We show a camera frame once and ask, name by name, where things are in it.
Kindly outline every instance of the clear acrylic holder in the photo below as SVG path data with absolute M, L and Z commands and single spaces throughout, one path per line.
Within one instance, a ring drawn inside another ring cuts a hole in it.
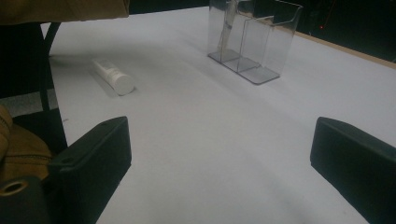
M 211 0 L 208 56 L 253 84 L 280 77 L 302 7 L 275 0 L 254 18 L 254 0 Z

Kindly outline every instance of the white cylinder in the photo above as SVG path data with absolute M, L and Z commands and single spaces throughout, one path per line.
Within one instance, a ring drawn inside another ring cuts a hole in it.
M 95 71 L 110 85 L 118 95 L 125 95 L 134 89 L 132 78 L 125 75 L 106 59 L 92 59 Z

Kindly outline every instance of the white table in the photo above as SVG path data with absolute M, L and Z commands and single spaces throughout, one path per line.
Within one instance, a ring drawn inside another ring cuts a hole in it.
M 50 64 L 68 144 L 129 119 L 132 167 L 98 223 L 365 223 L 310 166 L 315 124 L 396 146 L 396 71 L 295 36 L 281 78 L 254 86 L 206 57 L 207 21 L 201 7 L 61 25 Z M 117 96 L 94 57 L 135 91 Z

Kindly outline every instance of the metal grommet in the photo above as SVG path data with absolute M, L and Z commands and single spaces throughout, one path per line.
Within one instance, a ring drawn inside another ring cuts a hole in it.
M 21 192 L 23 189 L 29 185 L 29 182 L 26 180 L 16 180 L 11 183 L 6 184 L 2 188 L 0 188 L 0 197 L 7 197 L 18 192 Z

